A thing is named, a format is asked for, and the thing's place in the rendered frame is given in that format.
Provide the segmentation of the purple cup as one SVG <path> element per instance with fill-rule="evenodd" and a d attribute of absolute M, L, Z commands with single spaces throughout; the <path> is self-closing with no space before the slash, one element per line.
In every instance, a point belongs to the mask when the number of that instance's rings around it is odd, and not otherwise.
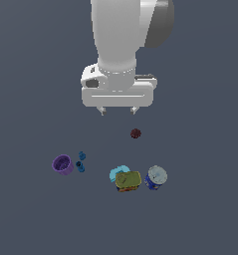
<path fill-rule="evenodd" d="M 52 162 L 52 167 L 61 175 L 69 175 L 74 169 L 71 158 L 66 154 L 57 156 Z"/>

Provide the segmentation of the light blue bowl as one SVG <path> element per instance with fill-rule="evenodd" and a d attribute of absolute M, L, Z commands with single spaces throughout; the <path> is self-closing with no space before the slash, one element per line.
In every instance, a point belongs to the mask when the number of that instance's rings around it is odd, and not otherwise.
<path fill-rule="evenodd" d="M 116 175 L 121 172 L 129 172 L 130 169 L 126 165 L 120 165 L 110 171 L 110 181 L 114 182 L 116 181 Z"/>

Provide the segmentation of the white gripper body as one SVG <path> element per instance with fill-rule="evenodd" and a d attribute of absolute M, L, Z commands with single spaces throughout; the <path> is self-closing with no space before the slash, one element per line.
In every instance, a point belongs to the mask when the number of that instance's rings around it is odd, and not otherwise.
<path fill-rule="evenodd" d="M 86 107 L 148 107 L 153 102 L 157 78 L 137 75 L 135 69 L 121 73 L 85 67 L 81 78 L 82 101 Z"/>

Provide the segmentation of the blue can with grey lid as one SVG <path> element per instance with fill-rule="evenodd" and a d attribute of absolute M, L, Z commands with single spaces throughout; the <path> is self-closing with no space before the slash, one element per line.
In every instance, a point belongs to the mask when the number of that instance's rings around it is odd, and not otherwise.
<path fill-rule="evenodd" d="M 167 181 L 167 172 L 160 166 L 152 166 L 144 179 L 149 190 L 158 190 Z"/>

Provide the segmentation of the olive green box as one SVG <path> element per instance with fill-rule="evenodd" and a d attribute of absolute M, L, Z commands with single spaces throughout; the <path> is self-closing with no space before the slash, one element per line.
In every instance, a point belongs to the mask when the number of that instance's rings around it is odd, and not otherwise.
<path fill-rule="evenodd" d="M 118 192 L 137 190 L 141 185 L 141 176 L 138 171 L 120 172 L 116 175 Z"/>

